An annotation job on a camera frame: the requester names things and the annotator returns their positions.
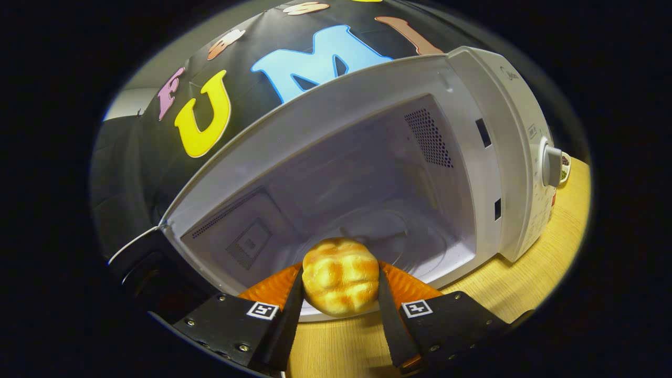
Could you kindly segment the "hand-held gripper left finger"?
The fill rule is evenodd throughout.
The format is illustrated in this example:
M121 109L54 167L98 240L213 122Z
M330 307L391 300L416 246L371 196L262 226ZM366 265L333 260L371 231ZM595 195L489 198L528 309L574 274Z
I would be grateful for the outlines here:
M302 263L296 263L237 296L213 295L173 327L229 363L255 372L285 371L304 301L302 273Z

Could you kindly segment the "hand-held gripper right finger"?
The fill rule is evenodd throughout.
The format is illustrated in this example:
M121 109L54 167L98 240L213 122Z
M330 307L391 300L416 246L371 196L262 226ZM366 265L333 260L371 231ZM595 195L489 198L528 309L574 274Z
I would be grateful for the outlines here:
M403 375L473 360L513 328L461 290L443 294L384 261L379 268L384 335Z

